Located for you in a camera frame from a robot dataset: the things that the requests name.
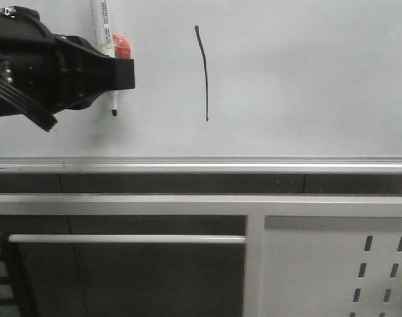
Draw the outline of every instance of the black cable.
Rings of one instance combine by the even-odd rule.
[[[200,35],[200,27],[198,25],[195,26],[195,34],[198,40],[198,44],[200,45],[202,61],[204,62],[204,73],[206,75],[206,119],[208,121],[208,73],[207,73],[207,57],[206,52],[204,51],[204,46],[202,45],[201,35]]]
[[[0,79],[0,99],[24,114],[28,119],[49,132],[57,119],[29,96]]]

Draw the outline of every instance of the cabinet door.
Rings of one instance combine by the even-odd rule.
[[[67,217],[0,216],[0,232],[67,234]],[[39,317],[84,317],[85,305],[71,244],[19,244],[19,258]],[[0,274],[6,275],[0,261]],[[15,307],[0,307],[0,316],[15,317]]]
[[[245,217],[72,217],[73,234],[245,235]],[[88,317],[242,316],[244,245],[76,244]]]

